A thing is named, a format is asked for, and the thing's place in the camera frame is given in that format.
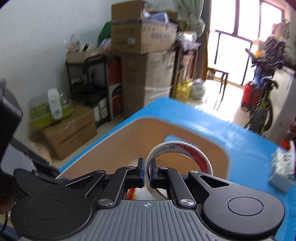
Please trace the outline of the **white tissue box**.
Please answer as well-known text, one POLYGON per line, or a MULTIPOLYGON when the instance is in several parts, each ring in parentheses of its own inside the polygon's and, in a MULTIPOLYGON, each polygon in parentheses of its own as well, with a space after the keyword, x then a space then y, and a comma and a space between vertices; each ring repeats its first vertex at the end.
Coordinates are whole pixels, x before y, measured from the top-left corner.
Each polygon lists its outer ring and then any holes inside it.
POLYGON ((287 193, 295 185, 295 143, 290 140, 289 150, 285 151, 281 147, 277 148, 271 161, 271 171, 269 183, 287 193))

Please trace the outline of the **yellow oil jug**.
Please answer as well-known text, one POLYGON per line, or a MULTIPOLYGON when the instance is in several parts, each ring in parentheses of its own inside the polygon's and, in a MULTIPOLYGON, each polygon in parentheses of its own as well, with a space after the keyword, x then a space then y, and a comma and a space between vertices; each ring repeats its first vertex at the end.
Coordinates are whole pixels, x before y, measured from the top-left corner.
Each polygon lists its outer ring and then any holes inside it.
POLYGON ((187 103, 190 96, 191 96, 191 88, 193 86, 193 79, 188 79, 184 83, 178 83, 176 92, 175 92, 175 99, 181 102, 187 103))

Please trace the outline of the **large stacked cardboard box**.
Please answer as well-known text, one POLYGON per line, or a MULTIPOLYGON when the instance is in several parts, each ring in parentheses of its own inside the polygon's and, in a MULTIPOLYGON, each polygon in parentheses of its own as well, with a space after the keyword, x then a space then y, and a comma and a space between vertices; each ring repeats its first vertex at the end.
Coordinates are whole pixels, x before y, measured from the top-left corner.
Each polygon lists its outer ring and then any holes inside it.
POLYGON ((123 114, 128 117, 160 97, 169 97, 175 51, 122 55, 123 114))

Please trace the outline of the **white red tape roll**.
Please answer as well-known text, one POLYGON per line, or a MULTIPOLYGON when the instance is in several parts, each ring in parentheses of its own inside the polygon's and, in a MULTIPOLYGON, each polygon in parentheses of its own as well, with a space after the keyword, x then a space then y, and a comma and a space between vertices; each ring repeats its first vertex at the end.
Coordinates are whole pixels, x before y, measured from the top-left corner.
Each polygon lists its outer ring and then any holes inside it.
POLYGON ((211 162, 196 146, 184 141, 166 141, 152 148, 145 160, 145 186, 154 199, 166 200, 167 197, 159 188, 152 189, 150 178, 152 172, 149 165, 153 158, 160 158, 160 164, 177 169, 182 174, 190 170, 200 170, 213 175, 211 162))

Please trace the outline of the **beige plastic storage bin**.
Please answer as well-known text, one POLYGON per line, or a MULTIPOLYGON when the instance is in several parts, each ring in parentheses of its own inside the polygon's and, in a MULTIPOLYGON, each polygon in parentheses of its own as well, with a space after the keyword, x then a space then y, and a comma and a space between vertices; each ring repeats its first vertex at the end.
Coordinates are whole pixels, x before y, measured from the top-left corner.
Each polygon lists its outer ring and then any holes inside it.
POLYGON ((168 136, 195 145, 211 162, 214 175, 228 179, 230 159, 225 150, 193 126, 180 126, 157 118, 138 118, 123 125, 65 164, 59 178, 74 179, 98 169, 112 174, 117 168, 136 166, 138 158, 146 158, 152 148, 168 136))

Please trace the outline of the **open top cardboard box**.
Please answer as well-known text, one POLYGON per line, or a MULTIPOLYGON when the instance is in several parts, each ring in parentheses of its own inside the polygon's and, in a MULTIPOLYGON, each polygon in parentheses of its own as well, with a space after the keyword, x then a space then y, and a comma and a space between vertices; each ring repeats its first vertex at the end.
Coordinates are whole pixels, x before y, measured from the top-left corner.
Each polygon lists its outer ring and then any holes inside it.
POLYGON ((153 10, 146 1, 125 1, 111 6, 111 49, 146 54, 172 50, 178 12, 153 10))

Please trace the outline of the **green lidded plastic container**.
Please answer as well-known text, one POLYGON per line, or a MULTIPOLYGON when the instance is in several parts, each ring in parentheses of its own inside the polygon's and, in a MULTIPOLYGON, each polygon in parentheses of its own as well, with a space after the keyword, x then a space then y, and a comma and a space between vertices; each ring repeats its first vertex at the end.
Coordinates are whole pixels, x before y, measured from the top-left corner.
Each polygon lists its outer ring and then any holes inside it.
POLYGON ((30 99, 28 108, 30 124, 36 130, 61 121, 72 113, 71 100, 57 88, 30 99))

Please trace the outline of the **wooden chair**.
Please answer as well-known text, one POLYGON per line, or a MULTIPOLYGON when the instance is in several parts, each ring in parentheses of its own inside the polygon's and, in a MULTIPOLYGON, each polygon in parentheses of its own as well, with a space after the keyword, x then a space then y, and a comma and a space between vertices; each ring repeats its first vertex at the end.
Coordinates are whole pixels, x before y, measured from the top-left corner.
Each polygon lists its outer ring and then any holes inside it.
POLYGON ((206 32, 206 80, 219 80, 220 82, 220 89, 219 89, 219 94, 222 94, 221 96, 221 101, 224 99, 225 96, 225 91, 226 91, 226 86, 228 84, 228 76, 229 73, 218 70, 217 68, 211 67, 209 65, 210 63, 210 58, 209 58, 209 35, 210 32, 206 32))

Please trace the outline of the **green black bicycle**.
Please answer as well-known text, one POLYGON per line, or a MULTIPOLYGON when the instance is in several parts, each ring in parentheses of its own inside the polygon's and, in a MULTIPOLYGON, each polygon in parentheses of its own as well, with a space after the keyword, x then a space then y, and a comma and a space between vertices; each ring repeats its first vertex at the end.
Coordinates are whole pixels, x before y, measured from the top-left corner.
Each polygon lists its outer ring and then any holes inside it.
POLYGON ((270 94, 273 89, 278 89, 274 74, 276 70, 282 69, 285 63, 285 42, 271 36, 261 56, 257 57, 249 50, 246 52, 251 57, 252 66, 255 67, 253 80, 256 85, 249 97, 250 117, 244 127, 262 135, 273 123, 270 94))

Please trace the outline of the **blue silicone table mat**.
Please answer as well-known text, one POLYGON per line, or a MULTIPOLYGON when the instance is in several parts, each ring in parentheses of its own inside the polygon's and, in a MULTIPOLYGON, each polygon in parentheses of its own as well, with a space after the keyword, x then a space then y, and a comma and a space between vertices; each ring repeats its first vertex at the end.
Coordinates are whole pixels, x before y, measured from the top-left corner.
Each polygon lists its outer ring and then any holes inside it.
POLYGON ((159 98, 63 164, 61 176, 76 178, 97 169, 113 173, 136 165, 156 145, 182 140, 210 160, 214 175, 276 196, 285 207, 277 240, 295 240, 295 188, 281 193, 268 182, 278 146, 253 132, 182 102, 159 98))

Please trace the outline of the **black metal shelf rack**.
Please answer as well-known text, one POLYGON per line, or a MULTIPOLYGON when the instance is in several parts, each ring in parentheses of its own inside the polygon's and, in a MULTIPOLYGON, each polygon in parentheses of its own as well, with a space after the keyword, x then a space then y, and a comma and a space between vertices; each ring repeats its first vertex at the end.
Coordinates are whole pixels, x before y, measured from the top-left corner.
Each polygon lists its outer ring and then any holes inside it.
POLYGON ((65 66, 72 100, 93 110, 98 127, 122 114, 121 57, 70 53, 65 66))

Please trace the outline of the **white cabinet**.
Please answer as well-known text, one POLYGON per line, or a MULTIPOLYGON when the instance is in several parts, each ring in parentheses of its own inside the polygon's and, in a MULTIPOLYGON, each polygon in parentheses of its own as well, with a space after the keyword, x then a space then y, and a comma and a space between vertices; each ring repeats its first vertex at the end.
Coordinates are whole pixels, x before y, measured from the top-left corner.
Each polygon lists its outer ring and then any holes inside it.
POLYGON ((270 95, 273 123, 266 132, 266 138, 279 144, 295 118, 295 71, 283 67, 275 71, 274 78, 278 83, 278 89, 274 89, 270 95))

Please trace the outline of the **red bucket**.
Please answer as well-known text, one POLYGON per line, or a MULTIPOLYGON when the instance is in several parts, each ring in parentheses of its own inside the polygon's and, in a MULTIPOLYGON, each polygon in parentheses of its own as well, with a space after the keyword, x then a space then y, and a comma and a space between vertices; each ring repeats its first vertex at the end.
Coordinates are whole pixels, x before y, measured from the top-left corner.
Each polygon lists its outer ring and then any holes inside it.
POLYGON ((243 86, 243 96, 241 101, 241 109, 250 110, 258 101, 258 93, 253 93, 257 89, 255 82, 249 81, 243 86))

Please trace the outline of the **floor cardboard box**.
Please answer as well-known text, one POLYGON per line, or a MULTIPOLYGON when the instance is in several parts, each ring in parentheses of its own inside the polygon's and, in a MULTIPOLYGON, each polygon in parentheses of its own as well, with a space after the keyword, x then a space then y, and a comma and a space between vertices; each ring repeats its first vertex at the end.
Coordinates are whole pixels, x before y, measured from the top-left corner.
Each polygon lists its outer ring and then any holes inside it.
POLYGON ((63 160, 97 135, 93 110, 76 104, 72 113, 42 130, 58 160, 63 160))

